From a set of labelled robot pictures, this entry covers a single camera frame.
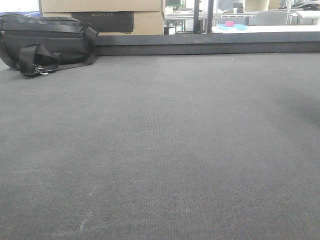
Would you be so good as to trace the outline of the black fabric shoulder bag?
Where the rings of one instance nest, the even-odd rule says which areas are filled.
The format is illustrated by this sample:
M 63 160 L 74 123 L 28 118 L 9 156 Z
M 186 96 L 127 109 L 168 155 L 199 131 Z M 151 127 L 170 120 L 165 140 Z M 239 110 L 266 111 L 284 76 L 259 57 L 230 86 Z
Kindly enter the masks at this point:
M 98 31 L 71 17 L 0 16 L 0 58 L 27 77 L 91 65 Z

